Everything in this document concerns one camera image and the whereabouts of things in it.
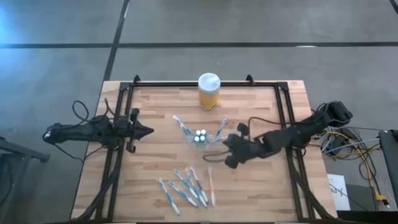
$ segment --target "blue toothbrush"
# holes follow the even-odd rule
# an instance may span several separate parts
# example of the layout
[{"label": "blue toothbrush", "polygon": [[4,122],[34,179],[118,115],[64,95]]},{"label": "blue toothbrush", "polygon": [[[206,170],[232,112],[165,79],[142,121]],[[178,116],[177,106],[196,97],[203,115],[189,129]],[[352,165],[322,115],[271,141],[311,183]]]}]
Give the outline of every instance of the blue toothbrush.
[{"label": "blue toothbrush", "polygon": [[193,186],[193,190],[195,191],[195,193],[196,193],[197,195],[199,195],[200,202],[203,204],[203,206],[204,206],[205,208],[207,208],[207,203],[205,202],[205,199],[203,198],[202,194],[200,193],[200,191],[198,190],[198,188],[197,188],[197,187],[195,186],[195,184],[193,183],[192,176],[191,176],[191,174],[189,173],[188,167],[185,168],[185,170],[186,170],[186,172],[187,172],[188,180],[191,182],[191,184],[192,184],[192,186]]},{"label": "blue toothbrush", "polygon": [[173,207],[175,213],[176,213],[178,216],[180,216],[180,211],[178,210],[177,206],[176,206],[175,203],[173,202],[172,197],[170,196],[170,194],[169,194],[168,191],[166,190],[166,188],[165,188],[165,186],[164,186],[164,184],[163,184],[162,179],[159,179],[159,185],[160,185],[160,187],[163,188],[164,192],[166,193],[167,199],[169,200],[170,204],[172,205],[172,207]]},{"label": "blue toothbrush", "polygon": [[182,131],[185,133],[185,135],[190,136],[190,137],[194,137],[195,135],[192,133],[191,130],[189,130],[180,120],[180,118],[178,118],[177,116],[173,116],[174,120],[176,120],[176,122],[180,125],[180,128],[182,129]]},{"label": "blue toothbrush", "polygon": [[227,117],[224,117],[223,120],[221,121],[220,127],[218,128],[216,135],[214,136],[214,139],[212,142],[218,141],[218,139],[220,138],[220,134],[226,124],[226,121],[227,121]]},{"label": "blue toothbrush", "polygon": [[174,182],[172,182],[171,180],[169,181],[169,185],[174,188],[180,195],[181,197],[185,198],[187,201],[189,201],[189,203],[191,203],[193,206],[195,206],[196,208],[199,208],[199,205],[191,198],[189,197],[183,190],[178,189]]},{"label": "blue toothbrush", "polygon": [[177,175],[177,177],[179,177],[182,181],[182,183],[187,187],[187,189],[191,192],[191,194],[196,198],[199,199],[198,195],[195,193],[195,191],[191,188],[191,186],[188,184],[188,182],[186,180],[184,180],[184,178],[182,178],[182,176],[180,175],[180,172],[176,169],[174,169],[174,173],[175,175]]}]

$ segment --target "yellow cable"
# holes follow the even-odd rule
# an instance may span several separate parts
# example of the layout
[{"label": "yellow cable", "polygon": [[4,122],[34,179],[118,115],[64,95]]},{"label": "yellow cable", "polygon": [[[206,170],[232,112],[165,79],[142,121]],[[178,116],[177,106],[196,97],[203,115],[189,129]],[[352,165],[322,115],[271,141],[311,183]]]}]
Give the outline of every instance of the yellow cable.
[{"label": "yellow cable", "polygon": [[[328,134],[337,134],[337,135],[343,136],[346,140],[348,140],[348,142],[349,142],[350,144],[354,144],[354,142],[353,142],[348,136],[346,136],[345,134],[341,134],[341,133],[338,133],[338,132],[335,132],[335,131],[329,131]],[[362,158],[362,160],[363,160],[364,163],[365,163],[366,170],[368,171],[368,181],[369,181],[369,185],[370,185],[371,187],[373,187],[373,183],[372,183],[372,180],[371,180],[371,170],[370,170],[368,161],[367,161],[367,160],[365,159],[365,157],[363,156],[363,154],[364,154],[365,152],[361,152],[355,144],[354,144],[353,146],[354,146],[355,150],[358,151],[358,154],[361,155],[361,158]],[[375,191],[375,193],[376,193],[376,200],[377,200],[377,201],[381,201],[381,200],[385,200],[385,199],[386,199],[386,197],[383,196],[383,195],[380,195],[379,192],[378,192],[376,189],[374,189],[374,191]]]},{"label": "yellow cable", "polygon": [[370,149],[367,152],[352,152],[352,153],[342,153],[342,154],[338,154],[337,156],[330,156],[328,158],[323,158],[323,159],[339,159],[341,156],[351,156],[351,155],[358,155],[358,154],[365,154],[365,153],[372,153],[373,151],[376,150],[381,150],[380,148],[377,149]]}]

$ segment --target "white paper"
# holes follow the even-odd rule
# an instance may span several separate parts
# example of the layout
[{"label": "white paper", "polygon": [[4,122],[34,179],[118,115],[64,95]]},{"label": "white paper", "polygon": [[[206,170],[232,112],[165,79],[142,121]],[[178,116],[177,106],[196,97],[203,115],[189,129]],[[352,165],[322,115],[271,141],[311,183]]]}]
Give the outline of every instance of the white paper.
[{"label": "white paper", "polygon": [[346,182],[344,181],[344,176],[328,174],[330,192],[333,196],[333,201],[335,202],[336,210],[350,211],[349,199],[347,196]]}]

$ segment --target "cable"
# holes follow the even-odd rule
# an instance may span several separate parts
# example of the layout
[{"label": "cable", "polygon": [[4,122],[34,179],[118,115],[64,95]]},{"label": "cable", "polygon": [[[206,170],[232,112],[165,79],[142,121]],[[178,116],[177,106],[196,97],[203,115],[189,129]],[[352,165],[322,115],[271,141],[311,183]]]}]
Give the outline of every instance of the cable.
[{"label": "cable", "polygon": [[349,197],[348,195],[344,194],[341,190],[337,189],[335,186],[333,186],[331,183],[329,183],[330,186],[332,186],[335,190],[337,190],[340,194],[344,195],[345,197],[347,197],[348,199],[350,199],[352,202],[354,202],[357,206],[363,208],[365,211],[369,211],[367,210],[365,207],[363,207],[362,205],[360,205],[358,202],[356,202],[354,199],[352,199],[351,197]]},{"label": "cable", "polygon": [[[321,105],[318,106],[318,108],[315,110],[315,112],[317,113],[320,110],[323,110],[322,114],[326,113],[327,109],[329,108],[330,103],[332,103],[332,101],[328,102],[328,103],[322,103]],[[282,124],[282,123],[279,123],[279,122],[270,121],[268,119],[264,119],[264,118],[259,118],[259,117],[253,116],[253,117],[250,117],[249,120],[248,120],[248,128],[249,128],[249,130],[250,130],[250,122],[251,122],[252,119],[258,119],[260,121],[265,121],[265,122],[268,122],[270,124]],[[339,122],[339,123],[345,123],[346,122],[346,121],[339,121],[337,119],[331,119],[331,122],[332,121],[336,121],[336,122]],[[284,122],[283,124],[308,124],[308,123],[313,123],[313,121],[293,121],[293,122]]]},{"label": "cable", "polygon": [[322,147],[321,152],[323,152],[329,146],[330,141],[331,141],[331,135],[328,136],[328,142],[326,143],[326,145],[324,147]]},{"label": "cable", "polygon": [[395,206],[396,210],[398,210],[396,201],[391,197],[391,195],[390,195],[390,193],[389,193],[389,191],[388,191],[388,182],[387,182],[387,178],[386,178],[386,190],[387,190],[387,195],[388,195],[388,197],[392,200],[392,202],[394,202],[394,206]]},{"label": "cable", "polygon": [[224,151],[224,152],[205,154],[205,155],[202,156],[202,158],[206,162],[223,162],[223,161],[225,161],[225,158],[224,159],[207,159],[207,157],[222,156],[222,155],[227,154],[227,153],[229,153],[229,150]]},{"label": "cable", "polygon": [[373,151],[376,150],[381,150],[381,148],[377,148],[377,149],[370,149],[368,152],[352,152],[352,153],[343,153],[343,154],[338,154],[337,156],[330,156],[331,158],[323,158],[323,159],[339,159],[339,156],[352,156],[352,155],[359,155],[359,154],[365,154],[365,153],[372,153]]},{"label": "cable", "polygon": [[344,145],[344,146],[340,146],[340,147],[331,149],[331,150],[326,151],[326,152],[324,152],[324,153],[333,152],[333,151],[335,151],[335,150],[342,149],[342,148],[348,147],[348,146],[354,146],[355,144],[358,144],[358,143],[364,143],[364,142],[369,142],[369,141],[379,141],[379,140],[380,140],[380,139],[377,138],[377,139],[369,139],[369,140],[365,140],[365,141],[361,141],[361,142],[356,142],[356,143],[352,143],[352,144],[347,144],[347,145]]},{"label": "cable", "polygon": [[104,146],[101,146],[97,149],[95,149],[94,151],[92,151],[91,153],[89,153],[87,156],[85,156],[85,159],[87,159],[87,157],[91,156],[93,153],[96,153],[97,151],[99,151],[100,149],[104,148]]},{"label": "cable", "polygon": [[[293,148],[293,150],[295,151],[295,153],[299,153],[300,150],[304,150],[302,157],[304,157],[307,153],[307,150],[305,148],[301,149],[301,148]],[[292,153],[293,158],[297,159],[297,156],[294,155],[294,153]]]},{"label": "cable", "polygon": [[4,198],[3,198],[3,199],[1,200],[1,202],[0,202],[0,208],[2,207],[2,205],[4,204],[4,202],[6,201],[6,199],[8,198],[8,195],[10,194],[11,189],[12,189],[12,187],[14,186],[14,183],[13,183],[13,180],[12,180],[11,165],[10,165],[10,163],[9,163],[7,160],[4,159],[4,161],[5,161],[5,163],[8,165],[8,175],[9,175],[9,178],[10,178],[10,187],[8,188],[8,191],[7,191],[7,193],[6,193],[6,196],[4,196]]},{"label": "cable", "polygon": [[343,128],[363,129],[363,130],[373,130],[373,131],[383,131],[383,129],[377,129],[377,128],[360,128],[360,127],[352,127],[352,126],[344,126]]},{"label": "cable", "polygon": [[316,147],[321,147],[320,145],[317,144],[307,144],[308,146],[316,146]]},{"label": "cable", "polygon": [[[62,128],[62,129],[75,128],[75,127],[77,127],[77,126],[83,124],[84,122],[88,122],[88,123],[95,123],[95,122],[98,122],[98,121],[100,121],[101,119],[103,119],[103,118],[108,114],[108,112],[110,112],[110,113],[114,116],[113,119],[117,119],[117,118],[115,117],[115,115],[114,115],[112,109],[109,107],[108,99],[105,98],[104,101],[105,101],[105,105],[106,105],[106,111],[105,111],[104,115],[102,115],[102,116],[99,117],[98,119],[91,119],[91,120],[88,120],[88,117],[90,116],[90,113],[88,112],[87,106],[86,106],[82,101],[80,101],[80,100],[75,100],[75,101],[72,103],[72,111],[73,111],[73,114],[75,114],[75,116],[76,116],[77,118],[79,118],[81,121],[80,121],[79,123],[75,124],[75,125],[72,125],[72,126],[69,126],[69,127],[66,127],[66,128]],[[82,107],[83,107],[84,110],[86,111],[86,116],[85,116],[84,118],[81,117],[81,116],[76,112],[75,105],[76,105],[77,103],[79,103],[80,105],[82,105]],[[50,131],[51,131],[51,130],[46,131],[46,132],[43,134],[43,136],[42,136],[43,141],[45,141],[45,140],[44,140],[44,136],[45,136],[48,132],[50,132]],[[71,157],[72,159],[77,159],[77,160],[79,160],[81,163],[83,163],[83,160],[82,160],[82,159],[72,156],[71,154],[69,154],[69,153],[67,153],[66,151],[64,151],[60,146],[58,146],[58,145],[56,145],[56,144],[51,144],[51,145],[57,147],[59,150],[61,150],[63,153],[65,153],[67,156]],[[96,149],[95,151],[89,153],[87,156],[85,156],[85,158],[87,158],[88,156],[90,156],[92,153],[94,153],[94,152],[100,150],[101,148],[102,148],[102,146],[101,146],[99,149]]]},{"label": "cable", "polygon": [[[359,143],[364,142],[364,141],[357,142],[357,143],[353,143],[352,140],[351,140],[348,136],[346,136],[346,135],[344,135],[344,134],[337,133],[337,132],[330,132],[330,134],[337,134],[337,135],[343,136],[343,137],[346,138],[350,143],[352,143],[353,147],[354,147],[358,152],[361,152],[361,151],[358,149],[357,145],[358,145]],[[366,149],[366,151],[365,151],[364,153],[360,154],[360,156],[361,156],[361,158],[362,158],[362,160],[363,160],[362,163],[360,163],[360,165],[358,166],[359,173],[361,174],[361,177],[369,181],[369,186],[370,186],[370,187],[373,187],[372,180],[374,180],[374,183],[376,184],[376,189],[374,190],[374,191],[375,191],[375,194],[376,194],[376,200],[377,200],[377,201],[382,201],[382,202],[384,203],[385,206],[389,207],[389,203],[388,203],[386,197],[385,197],[384,195],[381,195],[381,193],[380,193],[379,184],[378,184],[378,182],[377,182],[377,180],[376,180],[376,174],[377,174],[377,172],[376,172],[376,171],[377,171],[377,170],[376,170],[376,166],[375,166],[374,163],[373,163],[373,160],[372,160],[372,157],[370,156],[369,150]],[[370,165],[368,164],[368,158],[370,158],[370,160],[371,160],[371,164],[372,164],[372,166],[373,166],[374,172],[371,170]],[[366,166],[366,170],[367,170],[367,172],[368,172],[368,178],[366,178],[366,177],[362,174],[361,166],[362,166],[363,164],[365,164],[365,166]]]}]

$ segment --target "wire bundle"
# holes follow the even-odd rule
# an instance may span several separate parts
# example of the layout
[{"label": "wire bundle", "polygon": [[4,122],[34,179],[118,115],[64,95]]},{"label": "wire bundle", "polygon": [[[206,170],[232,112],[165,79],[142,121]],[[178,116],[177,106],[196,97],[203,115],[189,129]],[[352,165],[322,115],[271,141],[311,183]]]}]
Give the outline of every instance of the wire bundle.
[{"label": "wire bundle", "polygon": [[[362,178],[364,178],[365,180],[367,180],[369,182],[370,187],[374,187],[373,182],[375,183],[376,187],[374,188],[374,191],[375,191],[376,200],[378,202],[383,202],[385,206],[389,207],[389,203],[388,203],[386,197],[380,193],[379,184],[376,180],[377,170],[376,170],[376,167],[375,167],[372,157],[371,157],[372,152],[381,150],[381,148],[379,147],[380,143],[377,143],[371,147],[367,147],[367,145],[365,145],[365,142],[376,141],[376,140],[378,141],[378,139],[370,139],[370,140],[363,141],[361,136],[359,135],[358,130],[352,129],[352,131],[354,131],[354,133],[355,133],[354,136],[347,136],[347,135],[343,134],[341,132],[341,129],[326,132],[328,134],[328,137],[321,144],[321,148],[323,151],[322,153],[324,153],[324,155],[329,157],[329,158],[325,158],[325,159],[352,161],[352,160],[361,158],[362,162],[358,166],[359,174],[361,175]],[[328,146],[328,143],[325,146],[323,146],[324,143],[326,141],[333,142],[332,139],[335,138],[335,136],[342,136],[349,142],[349,144],[325,151],[325,149]],[[338,152],[335,156],[329,155],[330,152],[336,151],[336,150],[344,148],[344,147],[350,147],[350,152],[349,153]],[[367,175],[363,174],[364,166],[365,166]]]}]

